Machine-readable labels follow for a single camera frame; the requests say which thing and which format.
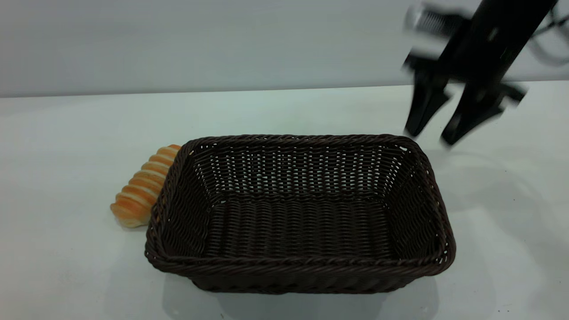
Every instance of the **white table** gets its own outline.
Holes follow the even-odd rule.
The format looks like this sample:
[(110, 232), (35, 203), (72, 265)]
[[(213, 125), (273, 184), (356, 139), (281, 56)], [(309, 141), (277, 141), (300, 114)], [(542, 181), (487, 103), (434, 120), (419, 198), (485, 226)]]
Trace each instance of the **white table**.
[(161, 146), (226, 134), (401, 134), (411, 87), (0, 99), (0, 319), (567, 319), (569, 81), (525, 83), (517, 110), (418, 139), (458, 247), (390, 294), (213, 294), (146, 260), (109, 204)]

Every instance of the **cable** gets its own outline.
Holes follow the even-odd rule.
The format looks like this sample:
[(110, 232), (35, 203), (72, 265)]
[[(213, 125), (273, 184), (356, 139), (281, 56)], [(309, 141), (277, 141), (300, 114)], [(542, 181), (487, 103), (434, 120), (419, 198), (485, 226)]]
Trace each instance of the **cable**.
[(549, 11), (549, 16), (551, 18), (551, 22), (547, 26), (544, 26), (542, 28), (537, 29), (534, 32), (534, 34), (531, 35), (532, 38), (546, 32), (546, 31), (549, 31), (549, 30), (553, 29), (554, 27), (562, 27), (565, 23), (567, 23), (567, 21), (569, 21), (569, 14), (565, 15), (561, 19), (558, 19), (557, 18), (557, 11), (556, 11), (555, 7), (551, 8), (551, 10)]
[(528, 41), (528, 47), (535, 56), (536, 59), (541, 61), (544, 64), (551, 65), (554, 67), (559, 67), (561, 65), (569, 64), (569, 57), (558, 57), (550, 54), (549, 52), (545, 51), (543, 47), (533, 39), (535, 36), (538, 36), (546, 31), (549, 31), (553, 28), (557, 28), (561, 35), (564, 37), (565, 41), (569, 44), (569, 30), (566, 29), (565, 23), (569, 21), (569, 15), (564, 16), (563, 18), (559, 19), (557, 15), (556, 7), (552, 7), (549, 11), (549, 17), (551, 22), (540, 29), (537, 29), (532, 35), (530, 40)]

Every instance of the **brown wicker basket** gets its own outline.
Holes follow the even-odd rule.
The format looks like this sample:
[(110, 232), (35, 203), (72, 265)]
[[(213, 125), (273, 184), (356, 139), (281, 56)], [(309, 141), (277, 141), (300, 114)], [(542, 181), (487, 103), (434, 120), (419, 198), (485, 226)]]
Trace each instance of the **brown wicker basket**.
[(178, 152), (146, 256), (214, 292), (389, 292), (447, 269), (455, 241), (405, 137), (235, 136)]

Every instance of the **basket rim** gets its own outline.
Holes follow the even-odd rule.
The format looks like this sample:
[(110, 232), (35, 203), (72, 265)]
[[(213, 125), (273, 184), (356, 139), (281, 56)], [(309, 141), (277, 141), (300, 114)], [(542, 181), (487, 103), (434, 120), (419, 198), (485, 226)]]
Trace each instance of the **basket rim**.
[(194, 153), (194, 148), (199, 145), (227, 143), (234, 146), (243, 145), (311, 145), (314, 147), (341, 146), (341, 145), (376, 145), (392, 143), (399, 146), (402, 150), (415, 153), (420, 158), (420, 165), (424, 170), (421, 172), (425, 181), (430, 182), (428, 188), (428, 199), (433, 208), (433, 218), (438, 222), (439, 250), (433, 255), (416, 259), (371, 259), (363, 257), (318, 257), (300, 256), (285, 258), (222, 258), (222, 257), (188, 257), (188, 256), (169, 256), (163, 247), (161, 235), (165, 229), (165, 224), (160, 223), (166, 219), (165, 215), (169, 209), (169, 203), (173, 190), (178, 185), (179, 173), (181, 170), (170, 170), (164, 181), (164, 188), (158, 196), (156, 204), (152, 207), (152, 215), (147, 230), (147, 242), (145, 255), (150, 263), (164, 272), (179, 273), (180, 271), (190, 272), (194, 275), (209, 274), (270, 274), (282, 272), (319, 272), (319, 273), (381, 273), (397, 274), (399, 276), (431, 276), (446, 270), (454, 261), (456, 244), (452, 229), (448, 220), (447, 211), (440, 195), (440, 190), (436, 184), (435, 175), (425, 153), (419, 145), (402, 136), (391, 134), (380, 135), (345, 135), (345, 136), (295, 136), (295, 135), (241, 135), (241, 136), (222, 136), (204, 137), (191, 140), (184, 144), (178, 152), (174, 164), (184, 166), (186, 161)]

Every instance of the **basket bottom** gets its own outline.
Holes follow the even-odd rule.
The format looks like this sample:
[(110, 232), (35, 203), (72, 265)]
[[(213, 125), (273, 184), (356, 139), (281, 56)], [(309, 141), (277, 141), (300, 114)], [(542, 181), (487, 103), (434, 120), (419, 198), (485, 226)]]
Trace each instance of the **basket bottom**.
[(378, 199), (227, 201), (213, 207), (205, 257), (397, 259)]
[(415, 278), (322, 278), (308, 277), (206, 277), (189, 278), (198, 288), (227, 293), (328, 293), (372, 294), (400, 289)]

